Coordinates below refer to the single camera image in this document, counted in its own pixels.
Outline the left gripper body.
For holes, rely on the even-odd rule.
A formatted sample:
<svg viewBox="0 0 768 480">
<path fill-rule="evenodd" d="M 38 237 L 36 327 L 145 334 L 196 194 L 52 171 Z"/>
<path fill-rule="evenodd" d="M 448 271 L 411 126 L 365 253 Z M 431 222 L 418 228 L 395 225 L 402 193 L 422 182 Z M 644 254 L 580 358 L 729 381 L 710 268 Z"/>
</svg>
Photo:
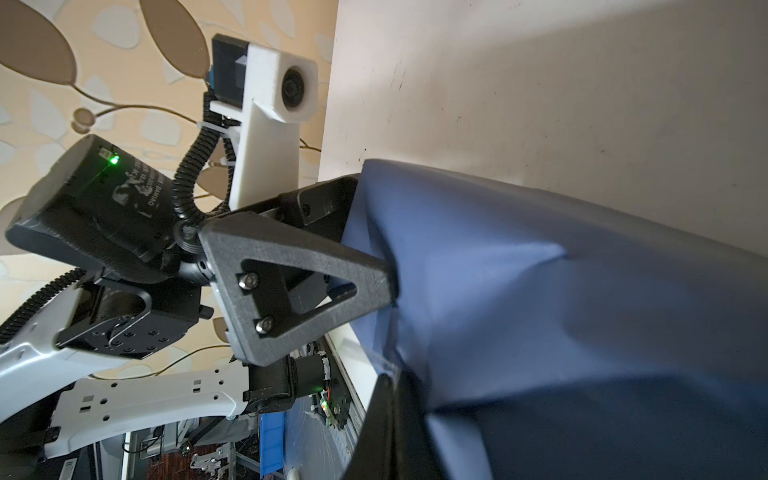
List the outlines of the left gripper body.
<svg viewBox="0 0 768 480">
<path fill-rule="evenodd" d="M 259 278 L 249 315 L 261 336 L 320 336 L 358 316 L 348 305 L 360 253 L 341 244 L 357 185 L 352 175 L 305 187 L 276 199 L 275 219 L 244 221 L 243 271 Z"/>
</svg>

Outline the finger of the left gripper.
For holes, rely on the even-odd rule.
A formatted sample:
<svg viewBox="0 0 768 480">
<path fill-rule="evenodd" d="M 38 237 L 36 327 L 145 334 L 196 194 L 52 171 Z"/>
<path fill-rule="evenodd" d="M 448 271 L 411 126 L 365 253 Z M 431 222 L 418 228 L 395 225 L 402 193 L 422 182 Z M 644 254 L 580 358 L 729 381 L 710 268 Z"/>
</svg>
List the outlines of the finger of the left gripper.
<svg viewBox="0 0 768 480">
<path fill-rule="evenodd" d="M 210 220 L 199 238 L 236 359 L 268 366 L 390 305 L 386 261 L 254 212 Z"/>
</svg>

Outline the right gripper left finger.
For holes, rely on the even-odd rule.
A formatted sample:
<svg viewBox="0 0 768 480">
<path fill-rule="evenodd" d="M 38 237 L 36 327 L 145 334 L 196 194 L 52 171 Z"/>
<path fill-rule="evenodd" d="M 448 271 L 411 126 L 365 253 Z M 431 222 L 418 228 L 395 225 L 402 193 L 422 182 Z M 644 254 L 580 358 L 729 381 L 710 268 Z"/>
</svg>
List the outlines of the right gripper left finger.
<svg viewBox="0 0 768 480">
<path fill-rule="evenodd" d="M 392 378 L 377 378 L 364 423 L 343 480 L 394 478 L 394 386 Z"/>
</svg>

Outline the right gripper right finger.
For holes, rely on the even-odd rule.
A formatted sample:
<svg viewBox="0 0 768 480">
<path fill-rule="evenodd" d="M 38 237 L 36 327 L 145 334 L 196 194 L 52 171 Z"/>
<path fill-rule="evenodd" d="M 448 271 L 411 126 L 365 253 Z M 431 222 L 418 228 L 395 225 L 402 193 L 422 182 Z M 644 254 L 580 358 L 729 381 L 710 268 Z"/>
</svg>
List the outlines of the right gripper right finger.
<svg viewBox="0 0 768 480">
<path fill-rule="evenodd" d="M 393 479 L 445 479 L 425 423 L 420 392 L 414 376 L 399 374 L 394 388 Z"/>
</svg>

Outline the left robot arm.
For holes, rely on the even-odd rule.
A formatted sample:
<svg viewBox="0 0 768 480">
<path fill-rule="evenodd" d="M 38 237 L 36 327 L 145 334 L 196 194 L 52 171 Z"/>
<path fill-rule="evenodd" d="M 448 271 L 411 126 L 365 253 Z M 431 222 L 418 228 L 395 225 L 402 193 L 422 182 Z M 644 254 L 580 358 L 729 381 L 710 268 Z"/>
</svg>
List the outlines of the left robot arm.
<svg viewBox="0 0 768 480">
<path fill-rule="evenodd" d="M 341 244 L 358 186 L 341 177 L 231 211 L 201 212 L 190 162 L 173 181 L 88 135 L 22 201 L 5 236 L 69 265 L 1 328 L 1 475 L 72 478 L 82 449 L 136 430 L 158 454 L 170 425 L 191 449 L 225 420 L 306 396 L 345 423 L 349 391 L 324 352 L 294 351 L 385 306 L 384 262 Z M 234 359 L 206 373 L 109 380 L 107 369 L 172 346 L 218 294 Z"/>
</svg>

